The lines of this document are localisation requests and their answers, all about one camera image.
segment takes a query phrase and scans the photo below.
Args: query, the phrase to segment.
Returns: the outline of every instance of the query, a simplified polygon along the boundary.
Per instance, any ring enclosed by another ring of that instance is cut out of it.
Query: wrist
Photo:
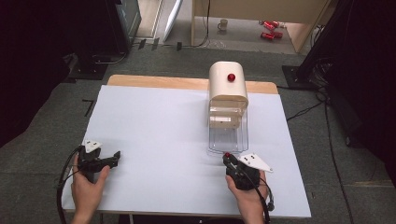
[[[89,224],[92,215],[76,212],[73,216],[72,224]]]
[[[245,208],[247,209],[240,209],[245,224],[264,223],[264,211],[261,204],[250,204],[249,206],[245,206]]]

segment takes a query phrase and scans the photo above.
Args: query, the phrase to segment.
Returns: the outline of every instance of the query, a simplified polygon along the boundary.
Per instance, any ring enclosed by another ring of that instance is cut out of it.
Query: gray carpet
[[[87,110],[100,86],[113,74],[208,77],[217,61],[242,64],[246,80],[286,86],[281,65],[299,65],[304,56],[221,49],[158,47],[133,49],[111,64],[100,81],[61,83],[38,111],[28,130],[0,148],[0,223],[59,223],[56,180],[69,153],[81,143],[89,122]],[[279,89],[286,117],[318,102],[311,91]],[[334,157],[355,223],[394,223],[396,191],[381,161],[364,148],[345,146],[345,134],[328,107]],[[274,218],[273,223],[350,223],[346,200],[332,163],[324,105],[289,121],[312,217]],[[116,223],[105,214],[105,223]],[[98,223],[98,216],[92,223]]]

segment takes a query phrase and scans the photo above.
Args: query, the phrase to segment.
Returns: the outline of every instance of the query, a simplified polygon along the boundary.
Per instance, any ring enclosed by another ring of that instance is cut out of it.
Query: wooden table
[[[107,85],[207,90],[209,84],[208,79],[203,78],[113,75]],[[276,85],[272,82],[246,81],[246,85],[248,92],[278,94]]]
[[[194,45],[195,17],[206,17],[209,0],[192,1],[191,44]],[[288,23],[291,42],[300,52],[322,17],[329,18],[328,6],[336,0],[216,0],[210,2],[209,17],[253,20],[283,21]]]

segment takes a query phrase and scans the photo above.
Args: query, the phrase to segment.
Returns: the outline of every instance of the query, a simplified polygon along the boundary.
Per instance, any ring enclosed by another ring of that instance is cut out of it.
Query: table
[[[283,21],[288,23],[291,42],[300,52],[317,24],[323,23],[323,15],[329,14],[330,2],[334,0],[215,0],[210,3],[209,17]],[[206,17],[209,0],[192,1],[191,44],[194,45],[195,17]]]
[[[99,211],[239,217],[221,157],[205,153],[207,87],[207,79],[124,75],[102,87],[85,139],[103,143],[101,158],[117,150],[121,158],[110,171]],[[267,175],[276,205],[270,215],[310,217],[276,85],[248,81],[247,91],[248,153],[254,150],[275,170]],[[71,178],[62,197],[69,212],[75,209],[70,184]]]

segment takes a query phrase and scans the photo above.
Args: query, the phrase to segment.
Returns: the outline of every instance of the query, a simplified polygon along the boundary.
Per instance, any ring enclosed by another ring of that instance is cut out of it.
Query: white paper
[[[280,96],[249,93],[248,153],[274,169],[272,217],[311,217]],[[120,150],[98,210],[133,214],[239,215],[221,157],[208,148],[207,91],[103,86],[85,139],[101,158]],[[64,188],[63,208],[74,210]]]

